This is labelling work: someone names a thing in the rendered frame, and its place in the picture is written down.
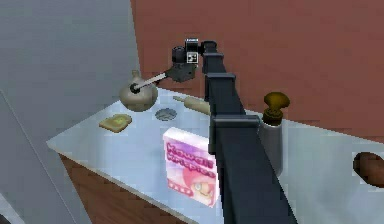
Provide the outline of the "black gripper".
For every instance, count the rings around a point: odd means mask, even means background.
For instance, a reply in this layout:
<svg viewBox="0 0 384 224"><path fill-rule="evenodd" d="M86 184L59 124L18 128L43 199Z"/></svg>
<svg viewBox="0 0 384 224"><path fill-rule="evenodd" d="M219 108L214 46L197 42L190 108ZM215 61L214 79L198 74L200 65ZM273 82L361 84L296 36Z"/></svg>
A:
<svg viewBox="0 0 384 224"><path fill-rule="evenodd" d="M138 93L141 88L165 79L166 76L175 82L185 82L195 78L198 65L198 53L188 52L183 46L172 49L172 66L165 72L158 74L142 83L133 83L130 86L132 93Z"/></svg>

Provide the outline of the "beige round kettle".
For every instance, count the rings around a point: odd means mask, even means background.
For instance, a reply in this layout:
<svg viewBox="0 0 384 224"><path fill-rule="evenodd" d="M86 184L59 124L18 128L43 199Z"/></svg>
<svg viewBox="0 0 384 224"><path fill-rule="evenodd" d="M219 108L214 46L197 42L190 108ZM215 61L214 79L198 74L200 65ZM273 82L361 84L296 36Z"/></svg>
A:
<svg viewBox="0 0 384 224"><path fill-rule="evenodd" d="M120 102L134 112L143 112L150 109L156 102L158 91L154 84L144 86L138 90L135 86L142 84L144 80L138 70L132 71L132 81L119 92Z"/></svg>

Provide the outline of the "beige wooden rolling pin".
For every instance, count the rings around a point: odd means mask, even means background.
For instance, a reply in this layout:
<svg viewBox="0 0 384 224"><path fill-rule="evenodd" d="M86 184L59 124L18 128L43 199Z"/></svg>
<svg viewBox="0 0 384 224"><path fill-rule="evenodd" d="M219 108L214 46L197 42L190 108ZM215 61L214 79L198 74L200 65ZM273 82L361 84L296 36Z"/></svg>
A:
<svg viewBox="0 0 384 224"><path fill-rule="evenodd" d="M210 105L202 100L199 100L194 97L179 97L179 96L174 96L174 100L182 102L186 108L189 108L191 110L209 115L210 114Z"/></svg>

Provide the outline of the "buttered toast slice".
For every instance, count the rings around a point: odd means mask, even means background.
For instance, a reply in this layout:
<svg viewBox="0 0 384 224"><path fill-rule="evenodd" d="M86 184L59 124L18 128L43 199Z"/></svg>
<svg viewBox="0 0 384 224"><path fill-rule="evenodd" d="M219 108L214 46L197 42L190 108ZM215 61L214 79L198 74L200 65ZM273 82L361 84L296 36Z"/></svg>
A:
<svg viewBox="0 0 384 224"><path fill-rule="evenodd" d="M109 130L113 133L120 133L130 123L132 118L127 114L115 114L112 117L108 117L99 123L101 128Z"/></svg>

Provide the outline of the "white top brown counter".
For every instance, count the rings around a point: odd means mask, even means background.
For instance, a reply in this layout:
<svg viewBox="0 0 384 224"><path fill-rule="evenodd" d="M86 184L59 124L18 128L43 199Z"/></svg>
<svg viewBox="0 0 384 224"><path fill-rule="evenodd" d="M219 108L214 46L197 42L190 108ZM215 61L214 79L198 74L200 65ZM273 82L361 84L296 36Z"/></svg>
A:
<svg viewBox="0 0 384 224"><path fill-rule="evenodd" d="M50 139L48 147L118 185L176 213L189 224L224 224L223 210L209 208L168 188L163 133L177 127L206 137L209 118L173 99L162 89L155 105L133 113L120 133L100 121L126 113L115 102ZM171 108L177 116L160 121L155 113ZM282 123L284 169L279 178L299 224L384 224L384 189L366 184L352 163L359 152L384 158L384 144L285 120Z"/></svg>

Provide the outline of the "pink cereal box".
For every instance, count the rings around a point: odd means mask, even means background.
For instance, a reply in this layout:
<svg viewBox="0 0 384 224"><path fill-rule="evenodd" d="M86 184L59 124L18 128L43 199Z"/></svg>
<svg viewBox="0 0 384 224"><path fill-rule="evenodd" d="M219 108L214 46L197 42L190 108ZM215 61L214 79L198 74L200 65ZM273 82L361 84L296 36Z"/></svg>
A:
<svg viewBox="0 0 384 224"><path fill-rule="evenodd" d="M209 139L175 128L163 134L168 187L208 207L219 196L215 157Z"/></svg>

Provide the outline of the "grey cylinder with brown top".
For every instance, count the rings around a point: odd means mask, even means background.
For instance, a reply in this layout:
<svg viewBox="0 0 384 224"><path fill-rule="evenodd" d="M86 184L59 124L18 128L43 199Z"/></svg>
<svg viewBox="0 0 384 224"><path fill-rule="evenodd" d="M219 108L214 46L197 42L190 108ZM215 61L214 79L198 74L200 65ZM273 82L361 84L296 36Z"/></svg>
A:
<svg viewBox="0 0 384 224"><path fill-rule="evenodd" d="M283 108L290 105L290 99L282 92L270 92L264 96L267 108L263 112L259 127L259 137L275 174L283 170Z"/></svg>

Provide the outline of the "brown bread loaf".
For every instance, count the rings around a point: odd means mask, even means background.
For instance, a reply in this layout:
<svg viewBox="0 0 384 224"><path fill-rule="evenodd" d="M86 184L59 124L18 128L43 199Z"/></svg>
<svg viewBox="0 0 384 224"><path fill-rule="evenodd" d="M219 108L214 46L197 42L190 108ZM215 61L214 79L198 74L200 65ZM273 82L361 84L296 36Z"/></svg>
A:
<svg viewBox="0 0 384 224"><path fill-rule="evenodd" d="M353 170L367 184L384 188L384 159L371 152L360 152L353 160Z"/></svg>

